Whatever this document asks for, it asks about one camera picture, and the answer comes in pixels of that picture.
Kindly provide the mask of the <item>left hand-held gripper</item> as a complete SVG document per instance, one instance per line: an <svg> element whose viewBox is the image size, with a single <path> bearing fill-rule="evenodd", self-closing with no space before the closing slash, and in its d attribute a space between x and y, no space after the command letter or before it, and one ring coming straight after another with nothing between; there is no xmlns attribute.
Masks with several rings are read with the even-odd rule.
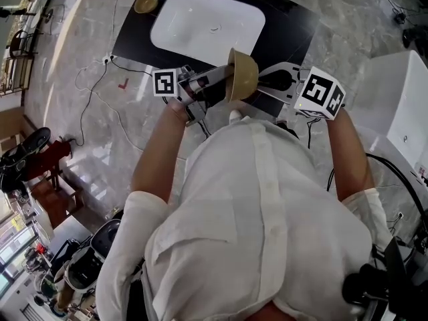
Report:
<svg viewBox="0 0 428 321"><path fill-rule="evenodd" d="M164 98L185 124L202 121L213 100L224 100L226 83L234 74L234 65L195 72L190 66L155 70L152 73L153 94Z"/></svg>

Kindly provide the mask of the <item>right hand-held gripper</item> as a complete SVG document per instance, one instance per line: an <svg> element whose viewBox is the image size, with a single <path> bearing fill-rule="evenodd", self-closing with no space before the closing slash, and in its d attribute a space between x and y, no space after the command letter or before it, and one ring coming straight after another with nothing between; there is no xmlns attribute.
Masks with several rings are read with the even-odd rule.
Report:
<svg viewBox="0 0 428 321"><path fill-rule="evenodd" d="M282 101L290 103L294 110L306 117L323 118L334 120L345 99L345 91L339 81L324 72L323 70L312 66L309 70L300 70L299 86L294 97L295 64L290 62L280 62L259 73L259 79L279 71L286 78L292 80L285 84L259 81L257 90Z"/></svg>

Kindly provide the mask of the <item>person's right forearm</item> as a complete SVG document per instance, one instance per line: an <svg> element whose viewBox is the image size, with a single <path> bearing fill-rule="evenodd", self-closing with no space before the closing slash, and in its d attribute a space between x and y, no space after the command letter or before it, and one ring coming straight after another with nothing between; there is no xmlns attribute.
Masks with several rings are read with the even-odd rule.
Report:
<svg viewBox="0 0 428 321"><path fill-rule="evenodd" d="M339 201L375 186L366 152L347 111L327 122Z"/></svg>

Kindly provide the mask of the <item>person's left forearm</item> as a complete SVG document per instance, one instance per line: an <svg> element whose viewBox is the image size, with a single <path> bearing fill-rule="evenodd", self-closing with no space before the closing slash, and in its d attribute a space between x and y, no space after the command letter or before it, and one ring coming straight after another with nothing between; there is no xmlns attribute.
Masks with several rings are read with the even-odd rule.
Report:
<svg viewBox="0 0 428 321"><path fill-rule="evenodd" d="M168 202L175 165L189 117L176 99L168 102L137 162L131 191L143 191Z"/></svg>

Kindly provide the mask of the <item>black sink cabinet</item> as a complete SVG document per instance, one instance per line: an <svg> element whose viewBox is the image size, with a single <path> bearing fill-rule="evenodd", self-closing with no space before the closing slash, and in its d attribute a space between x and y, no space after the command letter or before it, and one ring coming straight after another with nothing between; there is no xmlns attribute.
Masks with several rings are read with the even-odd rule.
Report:
<svg viewBox="0 0 428 321"><path fill-rule="evenodd" d="M158 0L162 7L166 0ZM319 17L290 0L236 0L259 8L265 25L251 53L260 70L280 62L303 63L319 24ZM212 69L212 65L155 47L150 31L159 9L153 14L139 14L133 9L121 27L112 53L120 58L148 64L159 69L188 65L195 72Z"/></svg>

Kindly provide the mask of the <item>white rectangular sink basin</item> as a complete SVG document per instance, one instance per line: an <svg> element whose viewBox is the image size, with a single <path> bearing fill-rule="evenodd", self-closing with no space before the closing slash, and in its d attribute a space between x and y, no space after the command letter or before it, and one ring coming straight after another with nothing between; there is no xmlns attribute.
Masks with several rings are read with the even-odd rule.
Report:
<svg viewBox="0 0 428 321"><path fill-rule="evenodd" d="M150 31L154 46L215 67L233 48L251 54L265 15L236 0L166 0Z"/></svg>

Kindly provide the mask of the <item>white washbasin unit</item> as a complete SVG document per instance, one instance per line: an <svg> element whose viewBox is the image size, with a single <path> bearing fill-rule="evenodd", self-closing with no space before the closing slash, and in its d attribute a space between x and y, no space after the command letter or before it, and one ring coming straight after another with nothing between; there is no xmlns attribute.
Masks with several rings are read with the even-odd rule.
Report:
<svg viewBox="0 0 428 321"><path fill-rule="evenodd" d="M415 167L428 169L428 67L414 50L369 61L350 117L367 152L393 163L428 200L428 180Z"/></svg>

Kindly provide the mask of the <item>person's white shirt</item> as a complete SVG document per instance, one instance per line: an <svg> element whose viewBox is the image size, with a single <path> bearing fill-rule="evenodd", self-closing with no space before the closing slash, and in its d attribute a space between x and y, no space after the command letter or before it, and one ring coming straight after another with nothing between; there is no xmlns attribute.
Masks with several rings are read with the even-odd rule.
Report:
<svg viewBox="0 0 428 321"><path fill-rule="evenodd" d="M101 321L125 321L144 262L142 303L158 321L240 321L268 302L297 321L354 321L344 279L391 238L376 189L339 201L295 136L246 118L189 157L176 208L129 194L96 305Z"/></svg>

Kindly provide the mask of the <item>red stool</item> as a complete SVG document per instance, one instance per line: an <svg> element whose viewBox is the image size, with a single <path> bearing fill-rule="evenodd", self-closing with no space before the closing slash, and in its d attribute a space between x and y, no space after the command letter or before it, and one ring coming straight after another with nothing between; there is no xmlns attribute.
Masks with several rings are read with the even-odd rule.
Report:
<svg viewBox="0 0 428 321"><path fill-rule="evenodd" d="M25 164L23 173L19 177L20 181L28 182L49 171L59 164L59 161L71 154L69 141L53 142L45 151L31 155Z"/></svg>

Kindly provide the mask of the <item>black backpack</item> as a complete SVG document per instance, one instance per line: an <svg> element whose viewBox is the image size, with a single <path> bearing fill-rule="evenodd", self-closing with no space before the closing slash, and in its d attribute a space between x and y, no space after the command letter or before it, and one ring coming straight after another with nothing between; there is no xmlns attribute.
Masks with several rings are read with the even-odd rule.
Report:
<svg viewBox="0 0 428 321"><path fill-rule="evenodd" d="M0 190L3 193L17 193L20 197L27 198L24 182L30 180L30 164L48 143L50 136L49 128L39 128L0 157Z"/></svg>

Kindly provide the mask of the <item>white dome backpack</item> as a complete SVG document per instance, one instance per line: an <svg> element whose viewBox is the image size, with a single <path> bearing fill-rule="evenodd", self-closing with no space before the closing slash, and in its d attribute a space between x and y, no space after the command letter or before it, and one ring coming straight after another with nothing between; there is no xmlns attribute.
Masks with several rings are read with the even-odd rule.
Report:
<svg viewBox="0 0 428 321"><path fill-rule="evenodd" d="M66 267L64 279L73 290L84 294L96 287L101 267L119 225L119 219L109 220L90 238L88 245L79 248L72 256Z"/></svg>

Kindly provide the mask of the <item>person's black trousers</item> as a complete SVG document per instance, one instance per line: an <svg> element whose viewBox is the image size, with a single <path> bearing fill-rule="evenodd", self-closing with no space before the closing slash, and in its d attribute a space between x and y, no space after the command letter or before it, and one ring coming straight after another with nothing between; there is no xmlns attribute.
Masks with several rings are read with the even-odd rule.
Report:
<svg viewBox="0 0 428 321"><path fill-rule="evenodd" d="M126 321L148 321L140 272L131 281Z"/></svg>

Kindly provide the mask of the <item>black worn recording equipment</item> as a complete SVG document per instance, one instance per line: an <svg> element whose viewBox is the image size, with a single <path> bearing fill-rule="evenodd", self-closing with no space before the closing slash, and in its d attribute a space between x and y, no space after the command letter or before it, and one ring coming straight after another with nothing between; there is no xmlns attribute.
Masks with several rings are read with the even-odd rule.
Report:
<svg viewBox="0 0 428 321"><path fill-rule="evenodd" d="M418 266L414 249L403 257L395 237L372 254L342 285L344 300L360 311L357 321L428 321L428 263Z"/></svg>

